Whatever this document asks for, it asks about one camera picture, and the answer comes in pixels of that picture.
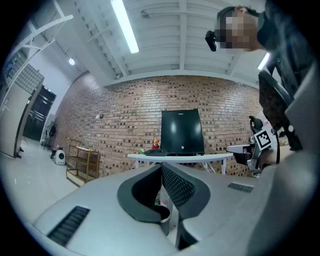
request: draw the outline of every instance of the black vent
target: black vent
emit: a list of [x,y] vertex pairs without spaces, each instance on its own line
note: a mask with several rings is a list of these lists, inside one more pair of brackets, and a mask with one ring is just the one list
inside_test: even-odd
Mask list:
[[79,228],[89,209],[76,206],[62,221],[47,235],[48,238],[61,246],[65,246]]
[[234,190],[239,190],[247,193],[251,193],[251,191],[254,189],[253,186],[246,186],[246,185],[233,183],[233,182],[230,183],[228,187]]
[[196,188],[186,179],[162,165],[162,183],[174,206],[179,210],[195,194]]

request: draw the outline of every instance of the black door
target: black door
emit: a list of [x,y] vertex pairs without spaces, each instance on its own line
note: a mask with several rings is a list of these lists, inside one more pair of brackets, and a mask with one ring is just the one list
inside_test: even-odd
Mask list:
[[27,117],[23,136],[40,141],[42,130],[55,98],[54,93],[42,86]]

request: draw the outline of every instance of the brick wall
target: brick wall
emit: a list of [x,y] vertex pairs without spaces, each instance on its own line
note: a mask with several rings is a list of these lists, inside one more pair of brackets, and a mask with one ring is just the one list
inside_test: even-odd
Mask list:
[[[249,115],[260,110],[258,90],[205,76],[162,76],[100,86],[85,73],[64,96],[57,111],[59,144],[68,154],[67,138],[101,150],[99,176],[134,168],[127,154],[150,149],[161,138],[161,111],[199,109],[206,154],[222,154],[226,146],[248,142]],[[103,119],[95,119],[103,114]],[[212,166],[221,172],[221,163]],[[246,166],[233,157],[227,173],[243,175]]]

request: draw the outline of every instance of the white table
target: white table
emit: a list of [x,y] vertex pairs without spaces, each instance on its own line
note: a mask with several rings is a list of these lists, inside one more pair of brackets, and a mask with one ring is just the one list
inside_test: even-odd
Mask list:
[[196,156],[148,156],[144,154],[128,154],[128,158],[135,159],[135,168],[140,167],[139,161],[145,161],[147,165],[150,165],[152,162],[154,165],[155,163],[202,163],[205,170],[207,172],[214,172],[214,168],[210,165],[211,161],[222,161],[221,165],[221,173],[223,175],[226,174],[226,166],[227,166],[227,158],[233,157],[233,153],[228,154],[205,154],[205,155],[196,155]]

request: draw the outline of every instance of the person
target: person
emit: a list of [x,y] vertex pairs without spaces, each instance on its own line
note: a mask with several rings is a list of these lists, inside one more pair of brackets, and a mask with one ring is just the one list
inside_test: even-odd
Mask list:
[[[214,33],[220,48],[267,51],[267,70],[271,75],[277,70],[281,85],[293,99],[314,62],[311,47],[293,18],[271,0],[266,1],[261,13],[245,6],[229,6],[219,11],[216,18]],[[290,146],[280,148],[280,160],[291,154]],[[276,158],[275,151],[267,150],[261,154],[260,164],[274,164]]]

